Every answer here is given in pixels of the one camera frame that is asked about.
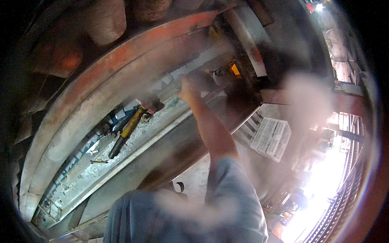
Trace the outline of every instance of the factory floor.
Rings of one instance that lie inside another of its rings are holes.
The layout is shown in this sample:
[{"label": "factory floor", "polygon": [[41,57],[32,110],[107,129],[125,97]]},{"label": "factory floor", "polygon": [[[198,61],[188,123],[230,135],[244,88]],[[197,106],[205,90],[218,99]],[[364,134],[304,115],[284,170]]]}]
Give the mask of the factory floor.
[{"label": "factory floor", "polygon": [[[263,104],[259,110],[262,117],[288,120],[288,107],[285,105]],[[240,155],[240,162],[253,183],[261,202],[266,201],[275,193],[283,182],[287,169],[269,158],[257,154],[249,145],[235,141]],[[183,193],[196,203],[204,203],[207,191],[207,180],[210,166],[210,156],[207,154],[191,168],[173,180],[176,191],[180,191],[177,182],[184,183]]]}]

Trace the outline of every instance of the hand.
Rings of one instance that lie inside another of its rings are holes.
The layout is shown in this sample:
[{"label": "hand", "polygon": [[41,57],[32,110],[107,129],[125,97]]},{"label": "hand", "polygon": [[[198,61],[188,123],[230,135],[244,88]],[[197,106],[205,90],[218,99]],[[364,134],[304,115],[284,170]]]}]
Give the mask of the hand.
[{"label": "hand", "polygon": [[193,85],[193,80],[190,77],[181,74],[179,79],[181,80],[181,91],[177,94],[179,98],[188,104],[191,104],[199,98],[201,99],[200,92],[196,90]]}]

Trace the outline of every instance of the worker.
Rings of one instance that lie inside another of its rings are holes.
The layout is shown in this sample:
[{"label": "worker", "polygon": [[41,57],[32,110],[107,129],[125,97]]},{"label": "worker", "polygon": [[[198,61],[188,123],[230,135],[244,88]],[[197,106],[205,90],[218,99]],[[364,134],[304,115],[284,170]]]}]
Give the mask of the worker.
[{"label": "worker", "polygon": [[265,217],[239,163],[234,139],[203,102],[193,80],[184,75],[180,78],[178,97],[192,109],[211,158],[205,204],[193,207],[173,192],[170,201],[164,200],[167,194],[161,196],[160,191],[127,192],[109,211],[103,241],[266,242]]}]

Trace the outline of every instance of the shirt sleeve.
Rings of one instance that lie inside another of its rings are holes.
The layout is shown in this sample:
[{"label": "shirt sleeve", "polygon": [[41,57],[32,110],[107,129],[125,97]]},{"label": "shirt sleeve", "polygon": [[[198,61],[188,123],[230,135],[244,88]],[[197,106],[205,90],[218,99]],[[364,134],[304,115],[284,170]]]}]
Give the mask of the shirt sleeve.
[{"label": "shirt sleeve", "polygon": [[236,160],[224,158],[209,171],[205,203],[217,205],[230,199],[237,202],[237,216],[234,225],[229,227],[234,228],[235,233],[244,234],[246,242],[266,242],[265,217],[254,186]]}]

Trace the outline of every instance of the blue shirt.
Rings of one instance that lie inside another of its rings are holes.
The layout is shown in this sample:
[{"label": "blue shirt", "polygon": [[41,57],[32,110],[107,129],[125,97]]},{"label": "blue shirt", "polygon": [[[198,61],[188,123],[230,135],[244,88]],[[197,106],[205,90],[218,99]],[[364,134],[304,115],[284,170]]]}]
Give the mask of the blue shirt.
[{"label": "blue shirt", "polygon": [[130,191],[113,204],[104,234],[105,243],[264,243],[267,239],[255,189],[231,158],[221,159],[210,169],[205,205],[195,207],[174,196],[161,197],[158,191]]}]

